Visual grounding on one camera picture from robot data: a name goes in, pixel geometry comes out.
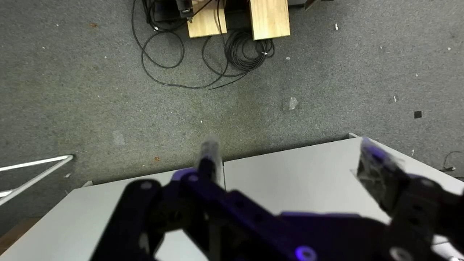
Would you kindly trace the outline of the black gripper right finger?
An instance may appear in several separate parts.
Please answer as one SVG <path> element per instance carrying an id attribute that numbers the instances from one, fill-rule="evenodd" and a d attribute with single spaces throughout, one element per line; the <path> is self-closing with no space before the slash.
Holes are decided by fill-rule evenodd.
<path id="1" fill-rule="evenodd" d="M 390 217 L 390 261 L 463 261 L 464 195 L 438 181 L 408 172 L 392 153 L 363 139 L 357 179 Z"/>

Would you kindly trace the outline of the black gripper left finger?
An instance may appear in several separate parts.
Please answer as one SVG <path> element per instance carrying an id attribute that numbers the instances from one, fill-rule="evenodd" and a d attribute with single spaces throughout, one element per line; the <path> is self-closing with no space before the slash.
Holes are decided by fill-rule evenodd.
<path id="1" fill-rule="evenodd" d="M 131 181 L 91 253 L 90 261 L 155 261 L 164 236 L 190 229 L 205 213 L 183 187 L 183 181 L 219 184 L 223 162 L 216 140 L 200 146 L 197 163 L 178 169 L 163 185 L 154 178 Z"/>

